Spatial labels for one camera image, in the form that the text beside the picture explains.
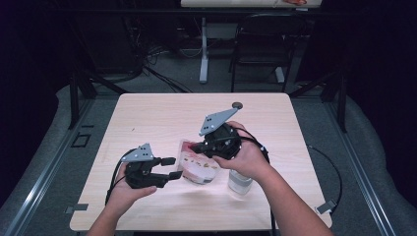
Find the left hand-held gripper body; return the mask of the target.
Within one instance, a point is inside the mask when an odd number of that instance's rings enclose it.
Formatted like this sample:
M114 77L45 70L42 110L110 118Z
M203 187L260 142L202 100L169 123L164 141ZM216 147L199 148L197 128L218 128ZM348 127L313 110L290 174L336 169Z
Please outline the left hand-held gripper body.
M152 169L161 165L161 157L155 157L151 151L149 143L129 150L121 157L121 161L126 163L125 179L132 189L141 189L155 186L163 188L170 180L167 174L152 173Z

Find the black folding chair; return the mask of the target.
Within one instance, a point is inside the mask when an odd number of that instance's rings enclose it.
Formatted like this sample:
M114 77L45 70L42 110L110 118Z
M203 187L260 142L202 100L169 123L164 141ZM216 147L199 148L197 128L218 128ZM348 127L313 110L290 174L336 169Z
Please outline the black folding chair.
M243 18L234 34L234 47L229 64L231 90L235 89L238 66L269 67L274 74L284 68L281 91L285 91L294 52L307 27L298 16L253 14Z

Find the white cup with handle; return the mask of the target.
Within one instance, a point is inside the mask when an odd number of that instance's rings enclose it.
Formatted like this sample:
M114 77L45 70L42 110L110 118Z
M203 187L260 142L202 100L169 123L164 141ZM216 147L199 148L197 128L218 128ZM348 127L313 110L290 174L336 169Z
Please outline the white cup with handle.
M253 180L241 175L236 170L229 171L228 187L239 195L246 195L252 186Z

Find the person's right hand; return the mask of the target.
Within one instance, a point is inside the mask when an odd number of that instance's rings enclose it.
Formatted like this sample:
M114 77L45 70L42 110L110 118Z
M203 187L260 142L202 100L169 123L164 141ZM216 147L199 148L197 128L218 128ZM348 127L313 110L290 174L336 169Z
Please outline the person's right hand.
M229 121L228 125L235 128L240 137L244 140L238 153L230 160L226 160L219 156L214 156L220 167L224 169L233 169L245 177L252 178L260 185L268 182L273 174L273 168L265 160L261 149L252 142L252 137L245 127L235 121Z

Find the red white spouted refill pouch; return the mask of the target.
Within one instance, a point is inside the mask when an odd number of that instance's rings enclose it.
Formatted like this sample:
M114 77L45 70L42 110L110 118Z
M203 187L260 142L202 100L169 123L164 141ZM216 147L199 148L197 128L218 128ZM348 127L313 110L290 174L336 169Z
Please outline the red white spouted refill pouch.
M195 153L191 150L193 142L182 140L179 146L178 170L182 176L199 185L210 183L220 170L219 165L203 153Z

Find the white desk with metal legs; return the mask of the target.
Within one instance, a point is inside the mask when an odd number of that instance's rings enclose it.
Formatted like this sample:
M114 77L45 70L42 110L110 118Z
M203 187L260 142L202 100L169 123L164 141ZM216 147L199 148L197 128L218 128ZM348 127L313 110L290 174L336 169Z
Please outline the white desk with metal legs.
M296 6L283 0L181 0L181 6L186 10L261 10L283 9L301 10L318 9L323 0L307 0L307 4ZM231 39L237 23L227 23L225 20L215 20L213 17L202 17L202 60L200 83L205 84L209 78L208 39Z

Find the person's left hand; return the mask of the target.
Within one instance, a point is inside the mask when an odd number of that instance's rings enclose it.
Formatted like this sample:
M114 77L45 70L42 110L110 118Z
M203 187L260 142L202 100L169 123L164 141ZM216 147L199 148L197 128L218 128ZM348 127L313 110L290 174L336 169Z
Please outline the person's left hand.
M120 218L136 200L149 196L157 190L155 186L132 189L125 180L126 166L126 163L120 166L116 182L104 209L107 214L117 218Z

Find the aluminium floor rail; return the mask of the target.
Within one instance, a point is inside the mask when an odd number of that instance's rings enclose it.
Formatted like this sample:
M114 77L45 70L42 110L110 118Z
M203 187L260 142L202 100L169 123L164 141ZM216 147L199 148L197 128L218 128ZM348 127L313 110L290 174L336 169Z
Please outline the aluminium floor rail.
M32 216L36 212L62 165L65 154L70 149L71 143L79 137L79 130L82 127L81 123L88 116L93 104L94 101L91 99L87 99L83 102L79 111L78 120L72 125L71 129L66 129L63 136L57 139L57 147L53 150L51 155L46 156L44 166L39 172L38 177L30 177L30 180L32 181L30 191L25 196L25 200L20 205L19 210L11 217L4 236L19 236L26 230Z
M347 133L344 133L340 128L337 119L336 111L331 103L324 103L324 108L330 119L330 123L337 132L337 135L341 139L341 142L347 152L347 160L350 169L355 177L355 180L359 186L362 196L368 206L368 209L374 218L374 221L380 231L381 236L397 236L391 222L387 217L387 213L384 210L380 198L378 197L361 161L359 155L353 146L350 137Z

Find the black metal stand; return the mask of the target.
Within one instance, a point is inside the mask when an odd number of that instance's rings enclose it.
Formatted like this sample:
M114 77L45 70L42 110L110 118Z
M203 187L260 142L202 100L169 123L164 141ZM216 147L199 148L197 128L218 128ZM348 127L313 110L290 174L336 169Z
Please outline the black metal stand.
M289 96L295 98L318 85L324 84L320 98L322 102L332 102L337 99L336 123L343 133L346 133L345 111L347 100L347 80L342 70L331 72L321 78L308 82L305 86L291 92Z
M92 83L99 83L118 94L127 93L125 89L107 81L99 74L76 66L70 78L71 122L69 129L73 129L80 120L79 92L81 92L86 99L96 98L97 91Z

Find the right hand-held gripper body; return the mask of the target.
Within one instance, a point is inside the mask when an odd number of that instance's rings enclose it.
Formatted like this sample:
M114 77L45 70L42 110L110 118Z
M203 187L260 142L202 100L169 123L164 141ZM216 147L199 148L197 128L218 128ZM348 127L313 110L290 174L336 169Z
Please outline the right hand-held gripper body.
M206 116L199 135L204 137L202 143L208 143L204 148L208 150L207 157L231 159L238 152L241 144L238 132L226 123L237 111L231 108Z

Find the grey tape strip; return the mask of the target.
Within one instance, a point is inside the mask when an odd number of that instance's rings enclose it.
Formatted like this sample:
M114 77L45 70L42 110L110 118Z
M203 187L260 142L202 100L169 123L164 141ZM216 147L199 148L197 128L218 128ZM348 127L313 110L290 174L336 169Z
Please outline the grey tape strip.
M75 211L80 211L80 210L87 210L88 209L88 204L75 204L73 206L67 206L65 209L65 213L66 214L72 214Z

